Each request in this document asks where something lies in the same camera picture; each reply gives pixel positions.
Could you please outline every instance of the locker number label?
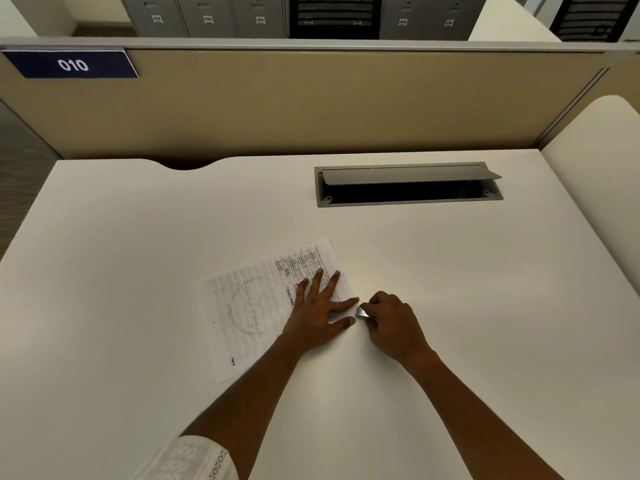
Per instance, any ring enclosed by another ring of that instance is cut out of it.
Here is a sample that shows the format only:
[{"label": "locker number label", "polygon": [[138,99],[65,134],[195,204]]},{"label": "locker number label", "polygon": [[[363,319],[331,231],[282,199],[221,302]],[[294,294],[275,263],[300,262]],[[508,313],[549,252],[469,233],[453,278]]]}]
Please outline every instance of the locker number label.
[{"label": "locker number label", "polygon": [[2,51],[27,79],[127,79],[137,78],[124,49],[12,50]]}]

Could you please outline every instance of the white paper sheet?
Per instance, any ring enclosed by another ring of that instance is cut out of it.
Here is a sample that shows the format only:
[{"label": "white paper sheet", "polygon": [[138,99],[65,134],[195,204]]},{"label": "white paper sheet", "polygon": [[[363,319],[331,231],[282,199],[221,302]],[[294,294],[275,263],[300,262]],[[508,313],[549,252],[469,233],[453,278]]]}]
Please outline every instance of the white paper sheet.
[{"label": "white paper sheet", "polygon": [[[324,238],[200,284],[206,318],[212,325],[219,382],[239,376],[267,351],[291,314],[298,283],[313,278],[319,267],[324,269],[322,290],[340,269],[331,243]],[[340,273],[334,301],[354,297],[346,276]],[[355,306],[332,319],[354,313]]]}]

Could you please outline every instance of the person's left hand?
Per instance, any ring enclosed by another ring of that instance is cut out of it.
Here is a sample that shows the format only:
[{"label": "person's left hand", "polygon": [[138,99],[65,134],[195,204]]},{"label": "person's left hand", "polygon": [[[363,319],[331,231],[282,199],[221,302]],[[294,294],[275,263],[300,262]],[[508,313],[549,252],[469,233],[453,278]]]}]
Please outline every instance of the person's left hand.
[{"label": "person's left hand", "polygon": [[292,339],[300,352],[305,354],[309,350],[325,345],[334,339],[341,331],[356,323],[354,317],[347,317],[334,323],[329,323],[329,313],[340,313],[354,306],[360,298],[349,298],[346,301],[331,301],[335,285],[340,278],[340,271],[336,271],[324,290],[320,289],[323,270],[318,269],[311,290],[305,298],[308,278],[300,281],[296,291],[296,302],[289,320],[282,331],[282,337]]}]

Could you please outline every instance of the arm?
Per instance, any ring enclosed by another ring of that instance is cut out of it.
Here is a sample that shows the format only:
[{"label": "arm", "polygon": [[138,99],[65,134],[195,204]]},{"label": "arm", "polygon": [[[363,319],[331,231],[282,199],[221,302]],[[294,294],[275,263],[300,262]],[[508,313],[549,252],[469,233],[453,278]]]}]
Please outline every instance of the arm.
[{"label": "arm", "polygon": [[293,311],[282,334],[251,369],[181,434],[204,436],[226,448],[240,480],[249,478],[278,400],[302,355],[331,341],[355,323],[354,318],[348,317],[329,324],[329,313],[347,310],[358,298],[340,303],[331,301],[340,273],[336,271],[326,288],[319,292],[322,274],[323,270],[319,269],[307,298],[308,279],[300,282]]},{"label": "arm", "polygon": [[474,480],[562,480],[440,360],[409,305],[379,291],[361,307],[371,341],[420,384]]}]

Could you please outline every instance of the number sign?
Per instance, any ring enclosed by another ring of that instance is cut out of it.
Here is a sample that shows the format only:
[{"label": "number sign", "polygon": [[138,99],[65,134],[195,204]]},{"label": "number sign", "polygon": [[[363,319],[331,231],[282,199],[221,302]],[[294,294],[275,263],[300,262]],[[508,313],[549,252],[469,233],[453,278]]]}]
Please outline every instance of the number sign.
[{"label": "number sign", "polygon": [[4,56],[27,79],[125,79],[138,73],[123,49],[5,49]]}]

